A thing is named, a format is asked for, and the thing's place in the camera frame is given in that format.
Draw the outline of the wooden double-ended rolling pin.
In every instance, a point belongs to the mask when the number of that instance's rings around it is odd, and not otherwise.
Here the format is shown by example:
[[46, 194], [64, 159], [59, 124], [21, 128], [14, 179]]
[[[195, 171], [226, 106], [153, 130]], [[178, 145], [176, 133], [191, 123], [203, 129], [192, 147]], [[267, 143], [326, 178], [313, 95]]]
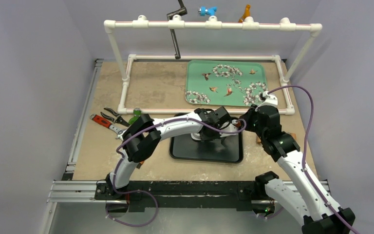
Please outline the wooden double-ended rolling pin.
[[[294, 140], [297, 140], [297, 135], [295, 133], [289, 133], [289, 134], [292, 136]], [[256, 143], [259, 145], [262, 144], [262, 140], [258, 136], [256, 136]]]

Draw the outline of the white dough ball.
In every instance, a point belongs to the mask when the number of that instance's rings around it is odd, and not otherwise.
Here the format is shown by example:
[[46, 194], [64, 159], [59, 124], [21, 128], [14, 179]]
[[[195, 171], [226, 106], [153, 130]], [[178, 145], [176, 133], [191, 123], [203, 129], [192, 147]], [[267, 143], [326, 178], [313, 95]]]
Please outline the white dough ball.
[[201, 141], [201, 137], [199, 134], [191, 134], [191, 138], [193, 140]]

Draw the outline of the black baking tray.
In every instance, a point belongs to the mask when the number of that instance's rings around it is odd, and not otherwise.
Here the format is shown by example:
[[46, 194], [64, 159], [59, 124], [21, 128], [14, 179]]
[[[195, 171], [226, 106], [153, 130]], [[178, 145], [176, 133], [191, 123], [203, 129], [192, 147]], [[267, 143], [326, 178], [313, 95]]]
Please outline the black baking tray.
[[169, 154], [173, 159], [219, 163], [240, 163], [243, 160], [242, 133], [213, 141], [194, 140], [191, 134], [170, 139]]

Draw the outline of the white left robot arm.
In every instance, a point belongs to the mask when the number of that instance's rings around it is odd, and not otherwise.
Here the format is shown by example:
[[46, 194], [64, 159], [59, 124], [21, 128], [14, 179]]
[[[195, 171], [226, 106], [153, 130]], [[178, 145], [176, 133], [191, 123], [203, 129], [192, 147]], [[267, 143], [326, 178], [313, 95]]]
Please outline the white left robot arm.
[[137, 165], [152, 156], [161, 141], [181, 135], [192, 135], [198, 141], [222, 139], [238, 134], [236, 123], [225, 107], [217, 110], [198, 108], [170, 118], [151, 118], [142, 114], [124, 132], [122, 143], [116, 148], [120, 158], [106, 178], [107, 194], [113, 199], [121, 199]]

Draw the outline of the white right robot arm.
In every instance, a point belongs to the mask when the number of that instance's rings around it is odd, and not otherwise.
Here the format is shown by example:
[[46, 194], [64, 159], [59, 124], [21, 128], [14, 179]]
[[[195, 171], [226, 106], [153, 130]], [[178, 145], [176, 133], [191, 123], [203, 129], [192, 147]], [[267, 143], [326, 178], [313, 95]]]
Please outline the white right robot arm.
[[350, 208], [342, 208], [323, 187], [295, 139], [282, 130], [278, 109], [251, 105], [240, 118], [246, 122], [245, 130], [256, 133], [264, 151], [296, 187], [296, 191], [289, 189], [275, 173], [267, 172], [255, 178], [255, 195], [278, 202], [299, 223], [304, 234], [348, 234], [355, 214]]

